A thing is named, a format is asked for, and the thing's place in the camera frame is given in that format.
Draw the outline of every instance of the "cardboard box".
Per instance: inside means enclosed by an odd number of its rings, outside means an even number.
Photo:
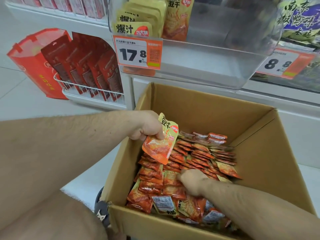
[[[291,151],[277,110],[273,107],[184,88],[149,84],[136,110],[163,112],[179,130],[228,136],[235,147],[243,180],[239,185],[273,194],[315,214],[302,175]],[[102,192],[111,202],[110,222],[114,230],[139,240],[234,239],[183,224],[159,215],[125,208],[126,198],[137,173],[142,142],[123,140]],[[237,239],[250,239],[238,236]]]

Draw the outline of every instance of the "orange and white price tag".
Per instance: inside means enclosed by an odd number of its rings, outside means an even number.
[[[160,70],[162,40],[119,35],[113,39],[119,65]]]
[[[315,54],[276,48],[258,68],[258,73],[293,79],[314,59]]]

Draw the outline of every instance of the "price tag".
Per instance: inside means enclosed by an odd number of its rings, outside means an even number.
[[[315,56],[315,54],[276,48],[273,54],[258,68],[257,72],[293,79],[314,59]]]
[[[162,40],[114,35],[118,64],[160,70]]]

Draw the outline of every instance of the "white wire rack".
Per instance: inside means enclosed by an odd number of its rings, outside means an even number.
[[[58,74],[56,73],[54,80],[60,84],[63,94],[70,100],[104,109],[127,109],[125,95],[123,93],[62,81],[57,76]]]
[[[107,0],[38,0],[40,6],[34,0],[6,1],[7,5],[16,8],[108,26]]]

